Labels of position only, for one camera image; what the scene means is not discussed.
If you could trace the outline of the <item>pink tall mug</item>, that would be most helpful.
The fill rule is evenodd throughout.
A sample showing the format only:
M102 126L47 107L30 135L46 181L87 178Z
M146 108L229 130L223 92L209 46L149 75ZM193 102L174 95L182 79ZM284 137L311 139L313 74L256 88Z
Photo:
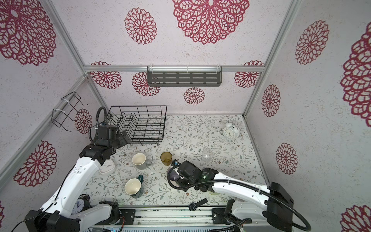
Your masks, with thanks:
M167 170L167 180L168 184L175 189L179 189L180 185L177 183L178 180L180 180L180 176L178 174L178 167L175 167L174 169L171 167Z

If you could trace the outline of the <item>grey mug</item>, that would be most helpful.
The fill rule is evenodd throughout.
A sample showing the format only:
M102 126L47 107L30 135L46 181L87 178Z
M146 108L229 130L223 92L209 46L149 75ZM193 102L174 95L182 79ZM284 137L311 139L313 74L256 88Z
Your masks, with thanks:
M144 153L137 153L132 157L132 163L138 170L144 170L151 165L151 160Z

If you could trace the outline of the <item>black wire dish rack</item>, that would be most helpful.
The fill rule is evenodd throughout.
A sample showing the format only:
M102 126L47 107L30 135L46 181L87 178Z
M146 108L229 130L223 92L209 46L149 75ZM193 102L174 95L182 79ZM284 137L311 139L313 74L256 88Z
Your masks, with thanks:
M107 122L117 126L129 145L162 142L167 116L166 105L111 106Z

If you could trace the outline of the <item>teal mug cream inside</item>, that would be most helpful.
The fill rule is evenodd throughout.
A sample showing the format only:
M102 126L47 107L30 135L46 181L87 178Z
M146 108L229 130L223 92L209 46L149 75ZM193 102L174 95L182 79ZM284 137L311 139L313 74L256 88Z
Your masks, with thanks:
M144 176L139 175L137 178L130 179L124 186L125 193L133 198L139 198L143 195Z

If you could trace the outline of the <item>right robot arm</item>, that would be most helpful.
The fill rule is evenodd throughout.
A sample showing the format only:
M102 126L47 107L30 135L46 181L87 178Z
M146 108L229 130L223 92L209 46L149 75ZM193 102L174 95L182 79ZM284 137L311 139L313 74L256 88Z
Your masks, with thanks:
M243 181L233 179L211 168L201 170L189 161L179 163L174 160L171 166L175 167L173 171L179 175L175 181L176 187L182 188L183 191L188 191L191 185L197 184L194 186L195 190L222 193L238 198L238 200L228 201L223 214L227 220L237 223L246 218L265 219L272 227L280 231L292 231L293 213L277 200L262 194L263 192L269 193L293 207L294 200L280 184L273 182L267 186L246 183L258 189L254 191L242 186Z

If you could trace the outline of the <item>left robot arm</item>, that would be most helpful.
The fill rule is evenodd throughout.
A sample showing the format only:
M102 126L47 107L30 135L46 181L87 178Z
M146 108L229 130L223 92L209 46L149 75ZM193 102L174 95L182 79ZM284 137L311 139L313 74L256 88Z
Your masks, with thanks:
M130 143L126 131L113 125L99 126L95 140L79 155L62 185L39 210L25 216L30 232L83 232L100 222L116 223L121 218L118 203L102 201L93 208L77 214L72 210L85 186L105 161Z

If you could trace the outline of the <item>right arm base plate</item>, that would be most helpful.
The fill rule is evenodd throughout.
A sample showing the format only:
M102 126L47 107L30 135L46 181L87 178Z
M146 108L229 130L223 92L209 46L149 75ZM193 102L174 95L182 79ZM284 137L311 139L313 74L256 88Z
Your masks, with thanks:
M235 200L229 200L225 208L212 208L212 219L213 224L225 224L228 225L223 232L239 232L244 224L251 224L252 219L238 219L232 214L232 206Z

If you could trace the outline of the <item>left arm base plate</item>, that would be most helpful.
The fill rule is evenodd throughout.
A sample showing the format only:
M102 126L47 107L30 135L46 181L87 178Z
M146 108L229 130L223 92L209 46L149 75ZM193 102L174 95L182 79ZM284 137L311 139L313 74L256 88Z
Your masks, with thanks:
M133 225L136 210L135 209L120 209L121 216L120 216L120 225Z

